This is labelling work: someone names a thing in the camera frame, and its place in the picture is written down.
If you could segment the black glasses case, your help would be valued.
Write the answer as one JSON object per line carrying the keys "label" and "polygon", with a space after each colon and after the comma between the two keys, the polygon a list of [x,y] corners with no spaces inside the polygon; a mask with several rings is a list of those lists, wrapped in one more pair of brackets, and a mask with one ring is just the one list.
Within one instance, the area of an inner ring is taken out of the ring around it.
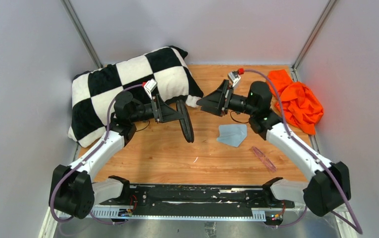
{"label": "black glasses case", "polygon": [[182,115],[182,119],[179,120],[179,123],[185,140],[188,143],[193,143],[195,138],[193,126],[186,105],[182,100],[176,102],[176,110]]}

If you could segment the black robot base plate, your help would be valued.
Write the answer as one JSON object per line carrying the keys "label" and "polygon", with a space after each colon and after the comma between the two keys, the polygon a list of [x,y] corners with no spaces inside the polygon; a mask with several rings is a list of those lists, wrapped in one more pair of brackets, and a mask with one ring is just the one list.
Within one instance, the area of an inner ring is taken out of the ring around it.
{"label": "black robot base plate", "polygon": [[135,208],[137,219],[255,219],[260,211],[281,212],[295,207],[292,201],[277,201],[260,185],[137,184],[128,199],[108,199],[114,217]]}

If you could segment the light blue cleaning cloth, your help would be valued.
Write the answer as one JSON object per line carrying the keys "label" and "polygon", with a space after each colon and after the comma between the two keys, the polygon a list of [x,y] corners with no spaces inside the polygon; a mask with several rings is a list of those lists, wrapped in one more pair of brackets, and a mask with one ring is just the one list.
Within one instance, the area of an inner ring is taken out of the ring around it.
{"label": "light blue cleaning cloth", "polygon": [[218,127],[217,141],[232,147],[238,147],[247,137],[247,125],[225,124]]}

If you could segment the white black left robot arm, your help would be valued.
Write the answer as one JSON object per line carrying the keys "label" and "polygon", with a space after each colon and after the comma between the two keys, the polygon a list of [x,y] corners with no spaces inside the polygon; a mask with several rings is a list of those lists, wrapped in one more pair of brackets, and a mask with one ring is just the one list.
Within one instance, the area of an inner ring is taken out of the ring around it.
{"label": "white black left robot arm", "polygon": [[114,200],[119,205],[129,204],[132,211],[137,198],[131,194],[127,179],[110,176],[103,182],[94,182],[101,168],[121,151],[137,131],[135,122],[154,119],[165,123],[179,121],[187,142],[194,141],[194,133],[188,110],[183,100],[177,100],[172,108],[160,97],[152,97],[147,104],[135,99],[129,91],[118,93],[107,110],[107,127],[99,141],[82,157],[68,166],[58,165],[52,176],[49,208],[52,217],[59,223],[73,218],[94,216],[95,205]]}

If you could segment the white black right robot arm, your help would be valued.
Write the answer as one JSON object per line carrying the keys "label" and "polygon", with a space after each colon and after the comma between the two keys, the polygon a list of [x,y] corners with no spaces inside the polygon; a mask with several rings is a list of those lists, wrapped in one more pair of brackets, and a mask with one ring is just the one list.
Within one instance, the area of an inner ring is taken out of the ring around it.
{"label": "white black right robot arm", "polygon": [[265,186],[262,200],[274,207],[283,200],[302,203],[317,216],[336,213],[344,205],[351,212],[351,186],[348,167],[320,155],[303,142],[271,109],[272,94],[265,82],[251,84],[248,96],[234,94],[230,80],[223,80],[212,94],[216,97],[218,116],[229,110],[249,115],[252,131],[282,151],[303,173],[306,182],[274,178]]}

